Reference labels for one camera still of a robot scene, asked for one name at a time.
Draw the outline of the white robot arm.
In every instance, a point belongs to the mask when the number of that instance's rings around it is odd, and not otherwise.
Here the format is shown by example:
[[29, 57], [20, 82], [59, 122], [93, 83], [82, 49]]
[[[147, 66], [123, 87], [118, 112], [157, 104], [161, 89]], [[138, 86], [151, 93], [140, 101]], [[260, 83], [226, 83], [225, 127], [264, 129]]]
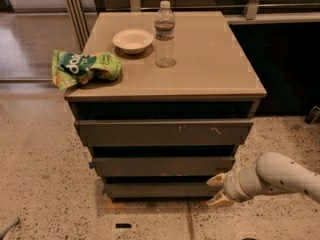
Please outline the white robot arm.
[[235, 168], [210, 178], [206, 184], [222, 189], [206, 202], [212, 208], [228, 207], [258, 195], [301, 193], [320, 203], [320, 175], [291, 158], [269, 152], [246, 168]]

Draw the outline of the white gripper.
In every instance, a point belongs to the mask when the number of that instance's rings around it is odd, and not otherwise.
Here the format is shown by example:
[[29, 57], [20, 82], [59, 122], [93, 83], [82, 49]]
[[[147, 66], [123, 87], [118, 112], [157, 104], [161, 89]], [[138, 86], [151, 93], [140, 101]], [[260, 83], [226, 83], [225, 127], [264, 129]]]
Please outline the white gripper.
[[223, 190], [216, 193], [213, 198], [206, 202], [208, 207], [229, 207], [234, 202], [245, 202], [250, 199], [240, 185], [239, 172], [239, 169], [232, 169], [227, 174], [219, 173], [207, 180], [206, 184], [211, 187], [223, 185]]

